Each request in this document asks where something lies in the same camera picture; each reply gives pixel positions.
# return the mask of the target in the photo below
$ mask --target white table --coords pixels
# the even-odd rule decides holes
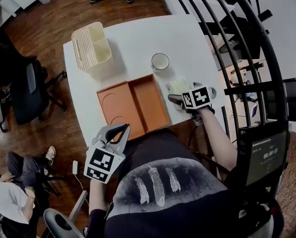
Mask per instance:
[[[79,126],[87,145],[106,124],[96,92],[110,85],[152,74],[151,57],[164,53],[169,68],[154,74],[166,104],[171,123],[177,124],[190,116],[175,109],[168,101],[166,83],[185,78],[189,83],[200,82],[215,87],[213,100],[222,128],[225,128],[221,107],[225,105],[219,72],[201,28],[192,15],[161,16],[134,20],[104,29],[114,59],[115,74],[95,80],[79,71],[72,41],[64,44],[64,57],[71,96]]]

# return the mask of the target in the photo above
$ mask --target white shirt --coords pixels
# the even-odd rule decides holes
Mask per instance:
[[[0,182],[0,214],[4,217],[28,224],[22,212],[27,198],[27,194],[14,183]]]

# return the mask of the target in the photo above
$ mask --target cream plastic basket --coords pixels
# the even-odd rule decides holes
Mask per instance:
[[[84,26],[72,33],[78,68],[98,78],[109,69],[113,57],[100,22]]]

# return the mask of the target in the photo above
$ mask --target monitor screen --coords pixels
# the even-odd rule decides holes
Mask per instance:
[[[279,168],[284,161],[287,133],[281,132],[253,142],[246,186]]]

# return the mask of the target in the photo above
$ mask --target gray pants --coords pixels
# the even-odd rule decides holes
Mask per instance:
[[[15,177],[13,183],[25,188],[37,185],[36,172],[49,165],[46,158],[21,157],[14,152],[7,154],[7,168]]]

